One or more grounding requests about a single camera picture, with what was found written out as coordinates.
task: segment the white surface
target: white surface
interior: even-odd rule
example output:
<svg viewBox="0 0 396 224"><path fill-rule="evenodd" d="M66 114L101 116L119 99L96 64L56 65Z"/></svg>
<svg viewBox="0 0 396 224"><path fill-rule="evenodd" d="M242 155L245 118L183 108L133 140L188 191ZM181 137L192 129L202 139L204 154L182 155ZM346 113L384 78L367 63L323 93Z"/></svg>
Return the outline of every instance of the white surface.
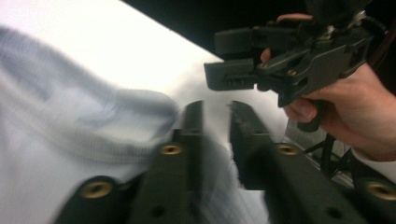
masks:
<svg viewBox="0 0 396 224"><path fill-rule="evenodd" d="M122 2L7 0L0 15L0 23L50 44L121 88L164 92L180 108L205 100L206 127L226 147L231 100L252 105L274 138L282 139L287 119L274 93L209 90L203 64L218 59Z"/></svg>

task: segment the finger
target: finger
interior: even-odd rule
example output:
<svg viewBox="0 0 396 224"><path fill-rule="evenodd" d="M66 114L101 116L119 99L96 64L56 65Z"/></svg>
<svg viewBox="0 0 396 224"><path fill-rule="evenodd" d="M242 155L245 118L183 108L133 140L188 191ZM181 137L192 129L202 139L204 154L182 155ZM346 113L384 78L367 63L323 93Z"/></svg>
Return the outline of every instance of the finger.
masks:
<svg viewBox="0 0 396 224"><path fill-rule="evenodd" d="M299 122L309 122L318 113L316 107L304 98L294 100L293 103L285 106L284 110L290 119L294 119Z"/></svg>
<svg viewBox="0 0 396 224"><path fill-rule="evenodd" d="M292 14L281 15L281 16L279 16L276 19L276 21L283 21L285 19L292 19L292 20L307 19L307 20L311 20L312 16L311 15L306 15L306 14L303 14L303 13L292 13Z"/></svg>
<svg viewBox="0 0 396 224"><path fill-rule="evenodd" d="M271 50L265 49L262 52L262 55L260 56L260 59L262 60L263 63L270 61L270 59L271 59Z"/></svg>

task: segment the brass screw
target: brass screw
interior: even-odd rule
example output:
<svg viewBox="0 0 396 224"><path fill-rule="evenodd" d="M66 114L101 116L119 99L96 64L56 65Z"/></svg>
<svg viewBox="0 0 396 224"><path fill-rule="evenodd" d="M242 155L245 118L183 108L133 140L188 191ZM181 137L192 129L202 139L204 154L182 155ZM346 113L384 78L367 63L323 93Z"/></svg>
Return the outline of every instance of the brass screw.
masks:
<svg viewBox="0 0 396 224"><path fill-rule="evenodd" d="M387 201L396 201L396 189L382 183L370 182L367 184L366 190L377 198Z"/></svg>
<svg viewBox="0 0 396 224"><path fill-rule="evenodd" d="M291 146L279 146L277 150L279 150L280 153L286 156L295 156L298 154L298 150L295 147Z"/></svg>
<svg viewBox="0 0 396 224"><path fill-rule="evenodd" d="M168 156L173 156L181 153L181 147L168 145L161 148L161 153Z"/></svg>
<svg viewBox="0 0 396 224"><path fill-rule="evenodd" d="M297 74L297 71L294 70L294 69L291 69L291 70L288 71L288 75L291 76L291 77L295 76L296 74Z"/></svg>
<svg viewBox="0 0 396 224"><path fill-rule="evenodd" d="M82 189L83 198L95 199L102 198L111 192L113 185L105 181L98 181L88 184Z"/></svg>

